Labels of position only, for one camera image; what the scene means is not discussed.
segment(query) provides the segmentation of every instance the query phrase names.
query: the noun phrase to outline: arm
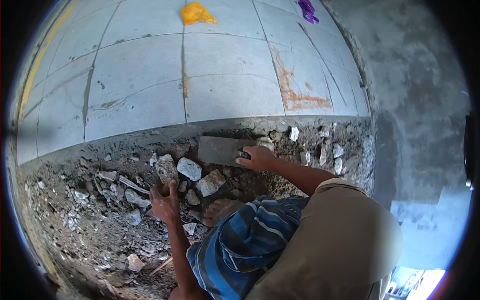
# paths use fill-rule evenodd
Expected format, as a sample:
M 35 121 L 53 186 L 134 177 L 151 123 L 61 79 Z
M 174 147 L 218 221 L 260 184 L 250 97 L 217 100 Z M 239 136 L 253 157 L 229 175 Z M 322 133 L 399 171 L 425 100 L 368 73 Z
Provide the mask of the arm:
M 270 171 L 276 173 L 293 183 L 305 194 L 312 196 L 317 186 L 325 180 L 338 178 L 334 174 L 317 168 L 309 168 L 297 165 L 280 158 L 263 146 L 244 147 L 243 151 L 251 156 L 251 160 L 237 158 L 240 165 L 255 171 Z
M 154 214 L 167 225 L 173 265 L 180 292 L 186 300 L 211 299 L 210 295 L 198 284 L 187 260 L 187 250 L 190 247 L 190 242 L 181 225 L 180 204 L 175 180 L 170 182 L 169 189 L 170 195 L 164 197 L 160 194 L 158 186 L 155 186 L 150 190 L 149 196 Z

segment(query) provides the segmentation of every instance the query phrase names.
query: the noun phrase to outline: yellow cloth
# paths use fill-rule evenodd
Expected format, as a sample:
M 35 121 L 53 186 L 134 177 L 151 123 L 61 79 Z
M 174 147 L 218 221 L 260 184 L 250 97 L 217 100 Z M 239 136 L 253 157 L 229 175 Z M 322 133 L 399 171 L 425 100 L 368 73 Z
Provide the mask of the yellow cloth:
M 218 24 L 215 18 L 198 2 L 193 2 L 181 10 L 181 17 L 185 25 L 206 22 Z

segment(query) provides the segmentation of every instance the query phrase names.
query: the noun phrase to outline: yellow line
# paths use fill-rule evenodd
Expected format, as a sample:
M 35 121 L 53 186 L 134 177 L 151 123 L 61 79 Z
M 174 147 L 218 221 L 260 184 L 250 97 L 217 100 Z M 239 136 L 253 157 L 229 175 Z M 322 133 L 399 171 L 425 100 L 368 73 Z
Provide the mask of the yellow line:
M 22 96 L 22 102 L 20 103 L 20 119 L 24 118 L 25 114 L 25 109 L 27 107 L 27 101 L 28 97 L 30 96 L 30 92 L 32 90 L 32 84 L 33 84 L 33 79 L 35 78 L 36 72 L 38 71 L 38 67 L 40 66 L 40 62 L 43 59 L 43 56 L 45 55 L 45 52 L 48 49 L 48 46 L 50 45 L 53 37 L 57 33 L 58 29 L 62 25 L 62 23 L 65 21 L 65 19 L 68 17 L 68 15 L 72 12 L 73 8 L 77 5 L 77 1 L 75 2 L 63 13 L 62 17 L 58 20 L 58 22 L 53 26 L 52 30 L 50 31 L 49 35 L 47 36 L 47 42 L 45 46 L 40 50 L 38 55 L 35 58 L 35 61 L 33 63 L 32 69 L 30 71 L 30 74 L 28 75 L 28 79 L 25 85 L 24 89 L 24 94 Z

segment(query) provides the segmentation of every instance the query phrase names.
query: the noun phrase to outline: floor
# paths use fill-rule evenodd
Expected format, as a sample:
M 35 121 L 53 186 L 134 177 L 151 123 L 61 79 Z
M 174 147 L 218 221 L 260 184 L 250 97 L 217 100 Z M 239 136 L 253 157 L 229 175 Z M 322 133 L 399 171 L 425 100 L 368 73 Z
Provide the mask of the floor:
M 324 1 L 354 36 L 377 112 L 373 198 L 404 236 L 398 265 L 447 269 L 468 221 L 463 135 L 470 110 L 461 65 L 416 0 Z
M 17 161 L 126 132 L 258 116 L 369 117 L 360 73 L 320 2 L 72 0 L 43 41 L 22 102 Z

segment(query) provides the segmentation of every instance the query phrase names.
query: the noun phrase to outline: tile floor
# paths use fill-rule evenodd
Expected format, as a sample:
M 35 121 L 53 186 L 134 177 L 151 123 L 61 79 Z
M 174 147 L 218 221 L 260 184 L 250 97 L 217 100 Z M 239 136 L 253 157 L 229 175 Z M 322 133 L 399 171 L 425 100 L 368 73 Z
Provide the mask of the tile floor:
M 219 24 L 183 26 L 191 2 L 72 0 L 37 57 L 18 163 L 186 122 L 370 115 L 355 60 L 319 0 L 319 24 L 295 0 L 198 0 Z

